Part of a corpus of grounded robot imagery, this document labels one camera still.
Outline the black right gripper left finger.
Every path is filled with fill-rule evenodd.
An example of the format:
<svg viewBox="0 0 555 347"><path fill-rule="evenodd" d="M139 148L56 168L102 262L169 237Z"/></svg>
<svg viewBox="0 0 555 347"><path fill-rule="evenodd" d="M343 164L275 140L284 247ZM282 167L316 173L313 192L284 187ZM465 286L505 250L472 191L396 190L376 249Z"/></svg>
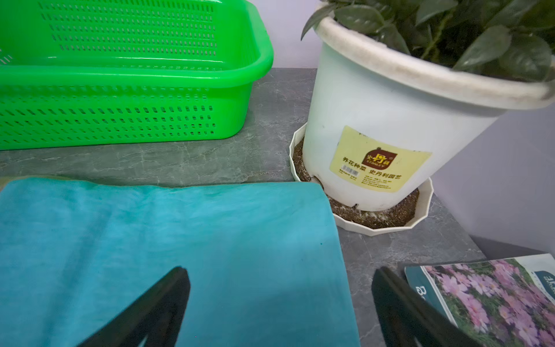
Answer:
<svg viewBox="0 0 555 347"><path fill-rule="evenodd" d="M175 267L81 346L175 346L191 284Z"/></svg>

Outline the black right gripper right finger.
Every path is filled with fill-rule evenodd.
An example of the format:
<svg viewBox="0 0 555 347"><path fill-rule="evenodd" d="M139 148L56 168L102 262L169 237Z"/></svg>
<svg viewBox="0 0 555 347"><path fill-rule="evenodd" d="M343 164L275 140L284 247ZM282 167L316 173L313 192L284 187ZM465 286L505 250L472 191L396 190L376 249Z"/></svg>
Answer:
<svg viewBox="0 0 555 347"><path fill-rule="evenodd" d="M387 346L478 346L387 267L375 271L371 292Z"/></svg>

